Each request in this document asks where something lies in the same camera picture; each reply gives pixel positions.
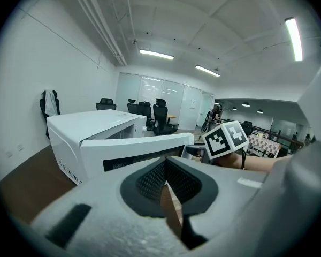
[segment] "wall outlet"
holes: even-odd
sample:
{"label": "wall outlet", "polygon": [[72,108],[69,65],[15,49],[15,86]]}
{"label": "wall outlet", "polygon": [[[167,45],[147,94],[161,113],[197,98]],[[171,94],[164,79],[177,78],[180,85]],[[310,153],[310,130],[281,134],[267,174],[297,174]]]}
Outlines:
{"label": "wall outlet", "polygon": [[10,150],[6,151],[5,154],[7,158],[10,158],[11,156],[13,156],[13,153]]}
{"label": "wall outlet", "polygon": [[24,146],[23,146],[23,144],[18,144],[17,145],[17,149],[18,149],[18,151],[21,151],[21,150],[23,150],[24,149]]}

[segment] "fluorescent light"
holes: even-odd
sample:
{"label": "fluorescent light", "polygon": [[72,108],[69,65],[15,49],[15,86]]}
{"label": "fluorescent light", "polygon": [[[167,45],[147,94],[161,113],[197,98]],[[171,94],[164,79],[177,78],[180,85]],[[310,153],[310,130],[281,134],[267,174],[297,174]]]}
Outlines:
{"label": "fluorescent light", "polygon": [[210,71],[210,70],[207,70],[207,69],[205,69],[205,68],[202,67],[202,66],[197,65],[196,68],[199,69],[199,70],[201,70],[201,71],[205,71],[205,72],[207,72],[207,73],[209,73],[209,74],[212,74],[212,75],[214,75],[214,76],[216,76],[216,77],[219,77],[219,76],[220,76],[220,74],[217,74],[217,73],[215,73],[215,72],[212,72],[212,71]]}
{"label": "fluorescent light", "polygon": [[154,79],[154,78],[148,78],[148,77],[144,77],[144,79],[149,79],[149,80],[153,80],[153,81],[159,81],[159,82],[160,82],[160,80],[158,80],[158,79]]}
{"label": "fluorescent light", "polygon": [[141,54],[154,55],[154,56],[158,56],[158,57],[162,57],[162,58],[166,58],[166,59],[170,59],[170,60],[173,59],[173,56],[171,56],[171,55],[160,54],[160,53],[158,53],[158,52],[153,52],[153,51],[149,51],[149,50],[143,50],[143,49],[141,49],[141,50],[140,50],[140,53],[141,53]]}
{"label": "fluorescent light", "polygon": [[302,45],[301,45],[299,28],[297,27],[296,20],[293,17],[287,18],[285,19],[285,24],[288,27],[291,41],[293,43],[295,60],[302,61],[303,60]]}

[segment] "tube light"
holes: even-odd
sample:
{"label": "tube light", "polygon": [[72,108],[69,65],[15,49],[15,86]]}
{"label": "tube light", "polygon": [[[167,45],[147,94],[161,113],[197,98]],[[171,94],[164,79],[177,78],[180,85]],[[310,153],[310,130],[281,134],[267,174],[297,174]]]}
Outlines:
{"label": "tube light", "polygon": [[207,73],[209,73],[209,74],[212,74],[212,75],[214,75],[214,76],[216,76],[216,77],[220,77],[220,74],[215,73],[215,72],[212,72],[212,71],[210,71],[210,70],[207,70],[207,69],[205,69],[205,68],[202,67],[202,66],[197,65],[196,68],[199,69],[199,70],[201,70],[201,71],[204,71],[204,72],[207,72]]}
{"label": "tube light", "polygon": [[153,81],[158,81],[158,82],[160,82],[160,80],[158,80],[158,79],[154,79],[154,78],[144,77],[144,79],[149,79],[149,80],[153,80]]}
{"label": "tube light", "polygon": [[285,24],[288,27],[289,34],[291,37],[291,41],[293,43],[295,60],[302,61],[302,45],[301,45],[301,38],[299,33],[299,28],[297,27],[296,20],[293,17],[285,19]]}
{"label": "tube light", "polygon": [[171,55],[160,54],[158,52],[153,52],[153,51],[144,50],[144,49],[140,49],[139,51],[141,54],[154,55],[154,56],[158,56],[158,57],[162,57],[162,58],[166,58],[166,59],[170,59],[170,60],[173,59],[173,56],[171,56]]}

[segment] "white cube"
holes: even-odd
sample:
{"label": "white cube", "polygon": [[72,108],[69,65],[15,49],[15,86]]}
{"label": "white cube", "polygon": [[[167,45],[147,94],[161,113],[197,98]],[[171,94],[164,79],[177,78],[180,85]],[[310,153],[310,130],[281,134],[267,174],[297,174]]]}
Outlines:
{"label": "white cube", "polygon": [[221,157],[249,144],[238,121],[218,125],[203,136],[209,159]]}

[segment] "white table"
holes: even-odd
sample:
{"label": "white table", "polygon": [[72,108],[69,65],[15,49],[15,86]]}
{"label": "white table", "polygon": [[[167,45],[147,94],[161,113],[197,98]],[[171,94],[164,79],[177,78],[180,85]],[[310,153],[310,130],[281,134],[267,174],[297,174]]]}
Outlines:
{"label": "white table", "polygon": [[244,147],[244,150],[247,151],[250,150],[251,154],[253,153],[253,150],[255,147],[260,148],[261,151],[266,151],[269,154],[273,154],[274,158],[277,157],[278,152],[280,150],[280,144],[274,141],[271,141],[269,139],[266,139],[264,137],[259,138],[256,135],[251,134],[248,137],[249,144]]}

